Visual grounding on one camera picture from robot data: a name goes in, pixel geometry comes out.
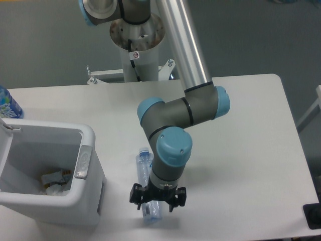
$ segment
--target blue bottle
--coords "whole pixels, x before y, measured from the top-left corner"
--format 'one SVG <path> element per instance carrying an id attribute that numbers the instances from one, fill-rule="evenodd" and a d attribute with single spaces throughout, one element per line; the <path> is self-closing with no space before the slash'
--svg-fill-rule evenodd
<path id="1" fill-rule="evenodd" d="M 0 117 L 22 118 L 23 111 L 9 91 L 0 85 Z"/>
<path id="2" fill-rule="evenodd" d="M 138 182 L 143 187 L 147 186 L 151 164 L 154 155 L 149 152 L 148 148 L 141 148 L 139 155 L 136 156 Z M 162 218 L 161 202 L 150 201 L 141 205 L 142 216 L 145 223 L 153 223 Z"/>

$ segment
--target bin lid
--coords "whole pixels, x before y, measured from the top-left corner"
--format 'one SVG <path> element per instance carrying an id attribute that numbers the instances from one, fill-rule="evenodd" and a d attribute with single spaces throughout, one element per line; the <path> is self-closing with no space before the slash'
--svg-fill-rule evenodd
<path id="1" fill-rule="evenodd" d="M 8 157 L 13 136 L 13 128 L 0 117 L 0 176 Z"/>

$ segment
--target table surface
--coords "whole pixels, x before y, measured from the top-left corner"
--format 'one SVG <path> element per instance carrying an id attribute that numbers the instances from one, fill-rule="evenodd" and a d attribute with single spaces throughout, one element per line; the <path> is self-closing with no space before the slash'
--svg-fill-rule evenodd
<path id="1" fill-rule="evenodd" d="M 129 203 L 135 156 L 148 146 L 136 109 L 147 97 L 184 96 L 180 81 L 12 89 L 26 119 L 85 123 L 107 184 L 95 227 L 36 222 L 0 206 L 1 240 L 257 240 L 320 234 L 302 206 L 316 203 L 282 83 L 273 74 L 213 78 L 226 88 L 230 112 L 187 131 L 192 155 L 180 179 L 185 207 L 152 225 Z"/>

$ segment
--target white trash bin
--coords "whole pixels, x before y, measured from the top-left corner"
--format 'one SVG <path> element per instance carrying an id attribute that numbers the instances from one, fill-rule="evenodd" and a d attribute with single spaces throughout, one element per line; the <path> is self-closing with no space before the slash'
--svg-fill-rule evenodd
<path id="1" fill-rule="evenodd" d="M 72 171 L 69 192 L 45 195 L 41 176 L 60 170 Z M 95 225 L 105 182 L 91 127 L 0 118 L 1 205 L 38 221 Z"/>

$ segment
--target white bracket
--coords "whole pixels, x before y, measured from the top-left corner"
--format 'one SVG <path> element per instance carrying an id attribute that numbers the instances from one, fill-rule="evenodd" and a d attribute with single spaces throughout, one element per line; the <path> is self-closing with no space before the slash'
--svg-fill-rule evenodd
<path id="1" fill-rule="evenodd" d="M 169 59 L 164 66 L 159 66 L 158 80 L 169 80 L 175 65 L 175 61 L 173 59 Z M 90 77 L 87 84 L 113 83 L 113 80 L 115 79 L 124 78 L 124 71 L 122 69 L 91 72 L 89 66 L 87 66 L 87 72 Z"/>
<path id="2" fill-rule="evenodd" d="M 316 92 L 318 98 L 295 124 L 298 133 L 303 131 L 303 129 L 316 117 L 321 110 L 321 85 L 316 88 Z"/>

